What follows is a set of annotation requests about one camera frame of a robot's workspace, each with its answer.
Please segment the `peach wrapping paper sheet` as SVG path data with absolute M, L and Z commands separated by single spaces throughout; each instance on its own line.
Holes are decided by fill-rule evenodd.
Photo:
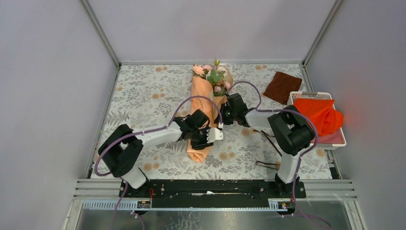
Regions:
M 206 99 L 200 98 L 204 96 L 209 98 L 211 101 L 216 103 L 218 107 L 225 104 L 227 101 L 226 95 L 220 97 L 214 97 L 213 88 L 209 81 L 205 78 L 198 77 L 192 72 L 192 84 L 191 84 L 191 95 L 198 96 L 198 98 L 192 99 L 190 114 L 193 114 L 196 110 L 201 110 L 209 118 L 209 126 L 216 127 L 214 123 L 215 118 L 218 115 L 217 109 L 214 105 Z

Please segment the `pink fake rose spray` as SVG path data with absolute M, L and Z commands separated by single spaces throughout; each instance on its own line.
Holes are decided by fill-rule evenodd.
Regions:
M 214 97 L 225 96 L 234 83 L 230 70 L 224 66 L 205 69 L 204 76 L 213 88 Z

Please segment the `large pink fake rose stem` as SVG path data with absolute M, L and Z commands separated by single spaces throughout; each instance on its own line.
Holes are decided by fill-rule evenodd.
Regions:
M 194 75 L 201 77 L 201 78 L 205 78 L 206 75 L 211 72 L 212 70 L 212 66 L 210 65 L 203 65 L 203 66 L 199 66 L 199 65 L 194 65 L 192 67 L 192 72 L 194 73 Z

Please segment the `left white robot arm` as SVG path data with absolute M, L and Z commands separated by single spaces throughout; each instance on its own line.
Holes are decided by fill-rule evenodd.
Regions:
M 135 163 L 142 151 L 169 142 L 189 140 L 192 147 L 201 150 L 213 144 L 208 141 L 209 117 L 200 109 L 192 115 L 174 117 L 166 126 L 153 126 L 135 131 L 127 124 L 118 128 L 98 149 L 103 161 L 115 178 L 121 178 L 137 197 L 148 192 L 147 177 Z

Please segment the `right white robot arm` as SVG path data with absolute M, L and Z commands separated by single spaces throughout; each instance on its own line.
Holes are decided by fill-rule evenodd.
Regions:
M 299 112 L 294 105 L 283 109 L 248 108 L 240 94 L 227 97 L 227 102 L 214 115 L 214 121 L 224 125 L 235 122 L 244 127 L 269 128 L 279 148 L 282 160 L 275 176 L 275 193 L 287 197 L 293 192 L 293 184 L 299 178 L 301 158 L 318 142 L 318 132 L 314 123 Z

